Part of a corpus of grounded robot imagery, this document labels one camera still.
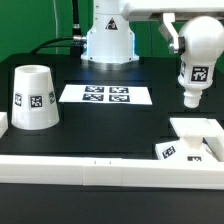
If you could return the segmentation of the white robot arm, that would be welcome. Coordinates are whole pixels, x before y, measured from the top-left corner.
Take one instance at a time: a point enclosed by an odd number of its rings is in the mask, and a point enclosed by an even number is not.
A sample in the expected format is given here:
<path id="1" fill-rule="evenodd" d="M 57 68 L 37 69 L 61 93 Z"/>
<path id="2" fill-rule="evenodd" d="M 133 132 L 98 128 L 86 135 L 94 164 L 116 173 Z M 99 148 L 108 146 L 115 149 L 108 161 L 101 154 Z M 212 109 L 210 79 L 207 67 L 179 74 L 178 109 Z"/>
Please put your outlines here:
<path id="1" fill-rule="evenodd" d="M 130 21 L 160 21 L 159 30 L 174 54 L 184 52 L 184 39 L 173 22 L 208 15 L 224 19 L 224 0 L 93 0 L 93 25 L 84 38 L 82 62 L 102 70 L 138 64 Z"/>

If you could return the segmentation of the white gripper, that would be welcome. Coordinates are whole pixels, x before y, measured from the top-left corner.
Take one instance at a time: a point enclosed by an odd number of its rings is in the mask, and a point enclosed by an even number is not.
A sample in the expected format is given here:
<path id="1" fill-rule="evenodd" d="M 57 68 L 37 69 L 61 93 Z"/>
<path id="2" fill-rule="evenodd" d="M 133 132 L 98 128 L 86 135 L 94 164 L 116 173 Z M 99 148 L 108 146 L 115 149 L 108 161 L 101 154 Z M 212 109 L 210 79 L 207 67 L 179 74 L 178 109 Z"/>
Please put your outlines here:
<path id="1" fill-rule="evenodd" d="M 211 16 L 223 20 L 224 0 L 120 0 L 120 14 L 128 21 L 160 18 L 159 31 L 168 42 L 169 52 L 181 55 L 185 51 L 185 38 L 175 30 L 175 18 L 185 21 L 197 16 Z"/>

